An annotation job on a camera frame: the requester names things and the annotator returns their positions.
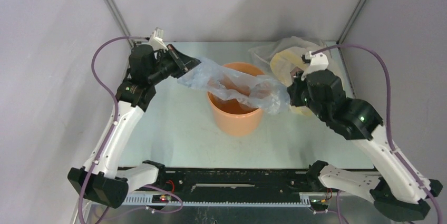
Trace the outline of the blue plastic trash bag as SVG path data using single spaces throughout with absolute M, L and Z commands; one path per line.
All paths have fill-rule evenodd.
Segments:
M 204 57 L 177 82 L 212 94 L 218 104 L 236 100 L 243 110 L 261 109 L 272 115 L 289 110 L 287 87 L 277 79 L 264 74 L 253 76 L 243 73 Z

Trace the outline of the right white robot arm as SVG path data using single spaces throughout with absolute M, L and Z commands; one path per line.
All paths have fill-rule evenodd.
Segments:
M 329 70 L 297 74 L 287 92 L 292 106 L 308 107 L 327 127 L 362 150 L 380 173 L 368 176 L 316 161 L 306 173 L 311 190 L 325 187 L 353 194 L 396 222 L 427 216 L 427 199 L 438 196 L 442 184 L 409 169 L 405 156 L 389 143 L 383 119 L 371 104 L 347 97 L 341 79 Z

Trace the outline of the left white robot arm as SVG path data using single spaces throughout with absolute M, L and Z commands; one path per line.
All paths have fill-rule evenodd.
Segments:
M 167 177 L 159 171 L 164 165 L 144 161 L 120 171 L 119 159 L 154 98 L 156 85 L 169 77 L 178 79 L 200 63 L 171 44 L 159 49 L 141 44 L 132 49 L 122 83 L 116 92 L 110 92 L 114 107 L 109 124 L 84 165 L 71 168 L 67 175 L 80 201 L 86 199 L 116 209 L 129 193 L 146 185 L 156 191 L 166 186 Z

